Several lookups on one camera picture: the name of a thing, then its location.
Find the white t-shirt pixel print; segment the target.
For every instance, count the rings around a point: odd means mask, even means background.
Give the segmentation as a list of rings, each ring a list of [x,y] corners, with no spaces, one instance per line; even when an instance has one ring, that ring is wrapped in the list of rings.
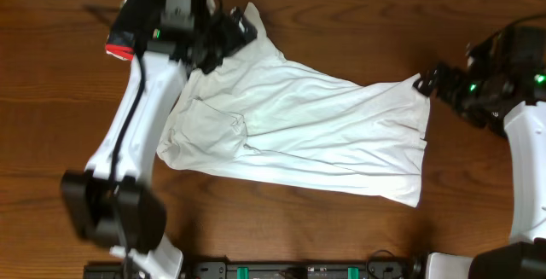
[[[258,9],[249,45],[194,71],[157,148],[172,169],[417,206],[429,100],[413,79],[361,86],[286,59]]]

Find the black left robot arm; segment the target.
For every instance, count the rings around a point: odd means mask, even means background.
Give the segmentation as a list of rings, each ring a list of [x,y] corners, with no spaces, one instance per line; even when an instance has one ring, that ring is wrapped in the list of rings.
[[[195,69],[210,72],[253,41],[239,8],[183,11],[125,6],[105,45],[131,64],[107,135],[82,171],[67,171],[61,196],[75,233],[118,254],[109,278],[176,278],[182,252],[166,236],[166,209],[150,188],[155,149]]]

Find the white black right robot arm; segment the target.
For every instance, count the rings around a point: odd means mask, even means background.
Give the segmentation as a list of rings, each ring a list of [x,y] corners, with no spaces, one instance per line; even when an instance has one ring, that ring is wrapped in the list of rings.
[[[464,73],[444,64],[414,87],[437,95],[473,124],[508,139],[514,215],[505,247],[473,258],[431,253],[426,278],[545,277],[545,74],[535,66]]]

